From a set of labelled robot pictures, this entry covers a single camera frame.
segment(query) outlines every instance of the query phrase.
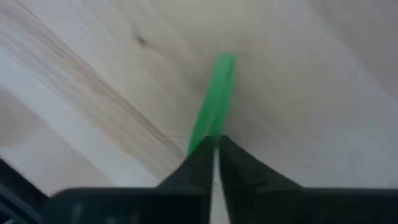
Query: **wood grain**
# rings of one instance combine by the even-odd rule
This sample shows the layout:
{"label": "wood grain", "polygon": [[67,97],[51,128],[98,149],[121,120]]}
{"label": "wood grain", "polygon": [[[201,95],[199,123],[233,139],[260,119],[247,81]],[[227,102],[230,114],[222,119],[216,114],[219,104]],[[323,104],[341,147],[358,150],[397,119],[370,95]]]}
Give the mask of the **wood grain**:
{"label": "wood grain", "polygon": [[1,1],[0,116],[28,112],[16,135],[2,124],[0,156],[49,194],[155,185],[230,51],[237,143],[302,185],[397,187],[396,15],[392,0]]}

